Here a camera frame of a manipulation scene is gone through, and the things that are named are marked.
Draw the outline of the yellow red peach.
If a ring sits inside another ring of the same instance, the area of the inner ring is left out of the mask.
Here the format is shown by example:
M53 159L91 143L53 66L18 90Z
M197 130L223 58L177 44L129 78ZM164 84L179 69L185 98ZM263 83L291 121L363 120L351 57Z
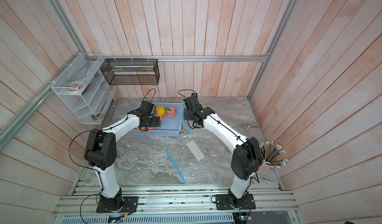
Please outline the yellow red peach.
M164 116L166 114L166 110L164 107L159 106L156 108L156 114Z

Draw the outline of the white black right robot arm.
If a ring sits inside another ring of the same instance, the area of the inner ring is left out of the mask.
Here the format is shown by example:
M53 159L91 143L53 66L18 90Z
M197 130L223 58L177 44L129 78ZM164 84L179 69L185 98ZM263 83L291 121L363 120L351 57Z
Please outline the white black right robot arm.
M203 107L196 93L185 98L184 104L185 120L193 122L191 128L204 128L210 131L231 151L231 169L235 176L228 194L235 201L243 199L251 179L257 178L257 171L263 164L259 141L254 137L243 136L224 122L212 108Z

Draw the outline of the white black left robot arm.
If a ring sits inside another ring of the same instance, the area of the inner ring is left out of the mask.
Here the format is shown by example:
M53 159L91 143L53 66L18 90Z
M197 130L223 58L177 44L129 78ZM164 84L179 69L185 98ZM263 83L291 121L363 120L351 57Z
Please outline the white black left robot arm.
M129 111L116 123L101 130L90 131L84 158L97 175L101 186L101 198L114 199L120 192L114 172L117 141L136 128L141 130L160 127L160 118L155 116L154 110L153 103L142 101L137 109Z

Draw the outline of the clear zip-top bag blue zipper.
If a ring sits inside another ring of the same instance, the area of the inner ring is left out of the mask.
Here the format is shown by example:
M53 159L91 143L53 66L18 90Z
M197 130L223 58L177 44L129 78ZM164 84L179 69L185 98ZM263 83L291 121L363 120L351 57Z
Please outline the clear zip-top bag blue zipper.
M186 106L185 106L184 101L182 101L181 104L182 104L182 125L185 128L185 130L189 133L190 137L195 138L195 136L192 133L192 129L189 127L189 125L187 123L188 121L184 119L184 114L186 112L185 111Z

